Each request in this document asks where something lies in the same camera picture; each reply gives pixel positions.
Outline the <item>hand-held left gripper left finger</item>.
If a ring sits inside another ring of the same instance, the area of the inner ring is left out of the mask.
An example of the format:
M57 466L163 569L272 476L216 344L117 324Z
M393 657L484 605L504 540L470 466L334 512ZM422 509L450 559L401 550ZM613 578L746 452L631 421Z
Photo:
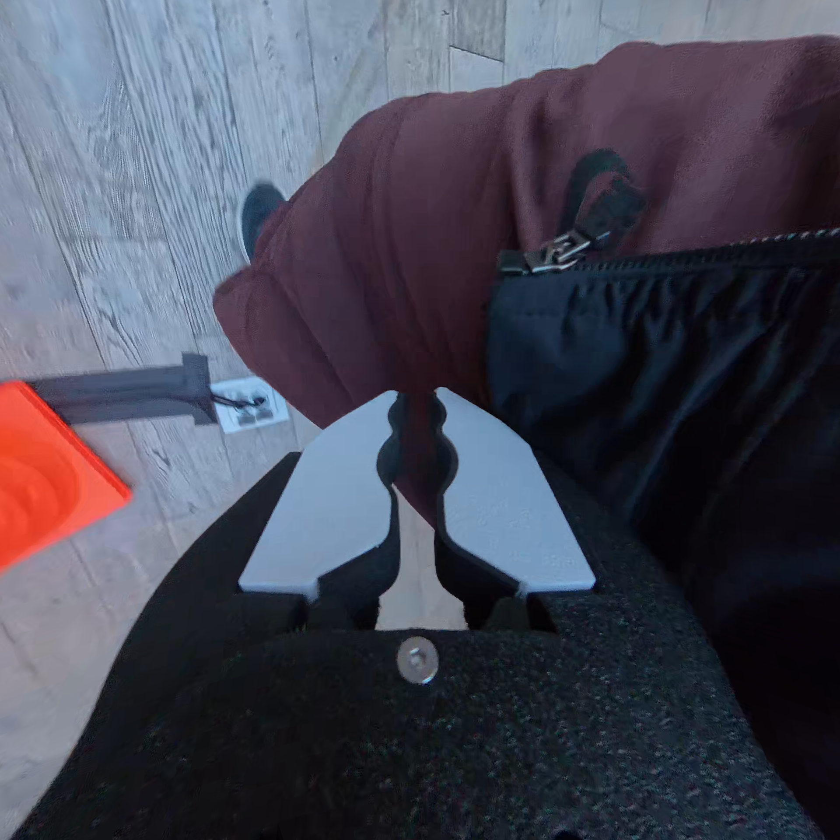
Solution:
M239 576L243 592L328 600L376 624L400 570L402 425L403 397L386 391L306 447Z

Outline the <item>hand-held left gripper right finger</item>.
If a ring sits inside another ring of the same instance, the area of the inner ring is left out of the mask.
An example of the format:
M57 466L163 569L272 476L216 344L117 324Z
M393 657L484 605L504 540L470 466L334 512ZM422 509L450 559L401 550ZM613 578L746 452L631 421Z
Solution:
M531 446L446 387L434 394L435 568L469 628L550 628L538 595L592 592L596 576Z

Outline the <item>black desk foot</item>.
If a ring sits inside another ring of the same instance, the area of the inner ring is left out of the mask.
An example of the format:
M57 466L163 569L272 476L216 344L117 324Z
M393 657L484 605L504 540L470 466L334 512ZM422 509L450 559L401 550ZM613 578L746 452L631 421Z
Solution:
M177 365L73 374L27 381L66 424L104 424L164 417L190 417L217 425L209 363L183 353Z

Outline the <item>white floor outlet plate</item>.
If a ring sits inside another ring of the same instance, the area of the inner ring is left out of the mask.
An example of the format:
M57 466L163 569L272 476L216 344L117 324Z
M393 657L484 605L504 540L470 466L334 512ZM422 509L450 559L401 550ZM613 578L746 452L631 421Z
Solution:
M284 398L256 375L212 382L209 387L217 423L225 435L282 424L290 419Z

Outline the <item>person's black jacket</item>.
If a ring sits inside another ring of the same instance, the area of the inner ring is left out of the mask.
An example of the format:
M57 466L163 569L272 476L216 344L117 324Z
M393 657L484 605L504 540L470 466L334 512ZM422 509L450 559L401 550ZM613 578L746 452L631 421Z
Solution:
M838 227L616 257L646 202L596 150L503 251L493 412L688 595L762 745L838 838Z

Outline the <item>person's maroon trouser leg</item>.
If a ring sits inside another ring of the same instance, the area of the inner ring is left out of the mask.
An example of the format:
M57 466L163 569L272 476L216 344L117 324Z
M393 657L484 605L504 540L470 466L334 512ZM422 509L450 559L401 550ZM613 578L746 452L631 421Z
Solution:
M624 45L579 69L389 103L270 217L217 289L217 318L319 426L439 385L493 412L500 253L557 237L573 168L597 150L622 158L646 202L616 257L838 228L838 38Z

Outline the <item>orange plastic lid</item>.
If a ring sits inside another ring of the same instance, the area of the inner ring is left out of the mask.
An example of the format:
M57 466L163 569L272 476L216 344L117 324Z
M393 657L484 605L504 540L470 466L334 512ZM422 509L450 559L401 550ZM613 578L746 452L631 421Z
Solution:
M1 385L1 572L114 512L125 484L35 390Z

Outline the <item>person's black shoe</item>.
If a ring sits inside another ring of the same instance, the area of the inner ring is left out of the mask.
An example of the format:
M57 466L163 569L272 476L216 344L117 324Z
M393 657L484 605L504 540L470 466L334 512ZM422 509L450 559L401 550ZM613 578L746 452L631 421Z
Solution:
M267 181L253 184L238 208L238 238L245 263L255 257L256 245L270 217L287 204L278 187Z

